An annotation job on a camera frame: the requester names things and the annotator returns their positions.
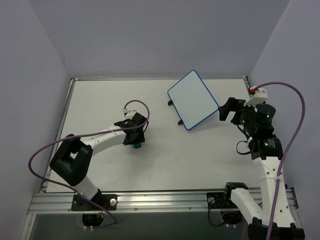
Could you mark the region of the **blue whiteboard eraser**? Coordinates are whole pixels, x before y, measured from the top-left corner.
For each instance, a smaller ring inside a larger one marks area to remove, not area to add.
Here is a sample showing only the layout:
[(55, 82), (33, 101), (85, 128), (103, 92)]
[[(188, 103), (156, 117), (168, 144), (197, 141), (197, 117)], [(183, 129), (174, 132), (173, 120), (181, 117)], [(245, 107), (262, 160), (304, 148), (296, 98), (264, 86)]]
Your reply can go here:
[(142, 146), (141, 143), (134, 143), (133, 144), (133, 147), (136, 149), (136, 148), (140, 148)]

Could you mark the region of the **blue framed whiteboard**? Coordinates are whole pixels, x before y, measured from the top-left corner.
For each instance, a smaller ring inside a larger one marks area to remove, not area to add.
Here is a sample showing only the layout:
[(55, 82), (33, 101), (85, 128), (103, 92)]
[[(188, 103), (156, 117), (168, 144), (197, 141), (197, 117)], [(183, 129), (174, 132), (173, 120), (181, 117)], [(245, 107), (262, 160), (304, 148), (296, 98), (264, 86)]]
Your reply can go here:
[(167, 95), (188, 131), (218, 111), (218, 102), (195, 70), (171, 86)]

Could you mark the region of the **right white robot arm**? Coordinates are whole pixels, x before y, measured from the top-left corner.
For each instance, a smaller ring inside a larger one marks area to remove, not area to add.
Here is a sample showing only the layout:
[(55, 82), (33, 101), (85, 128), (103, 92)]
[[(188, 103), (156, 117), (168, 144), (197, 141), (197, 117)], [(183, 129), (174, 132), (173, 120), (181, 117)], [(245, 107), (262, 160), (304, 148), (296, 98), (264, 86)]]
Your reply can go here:
[(281, 161), (283, 148), (272, 125), (276, 109), (264, 101), (250, 106), (244, 99), (229, 97), (218, 108), (219, 120), (234, 113), (231, 123), (245, 135), (249, 154), (259, 176), (262, 205), (258, 205), (245, 183), (228, 182), (223, 203), (236, 206), (247, 222), (250, 240), (303, 240), (287, 198)]

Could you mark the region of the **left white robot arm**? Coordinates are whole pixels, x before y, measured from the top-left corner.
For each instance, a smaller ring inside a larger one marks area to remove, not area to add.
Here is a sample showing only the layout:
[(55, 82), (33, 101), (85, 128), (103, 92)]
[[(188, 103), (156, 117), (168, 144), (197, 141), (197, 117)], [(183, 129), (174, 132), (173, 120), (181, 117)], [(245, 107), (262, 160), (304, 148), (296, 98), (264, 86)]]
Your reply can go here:
[(101, 191), (87, 176), (91, 158), (113, 146), (139, 145), (145, 142), (144, 125), (147, 118), (133, 110), (103, 130), (103, 134), (64, 140), (52, 160), (50, 168), (65, 182), (83, 196), (83, 204), (95, 210), (101, 203)]

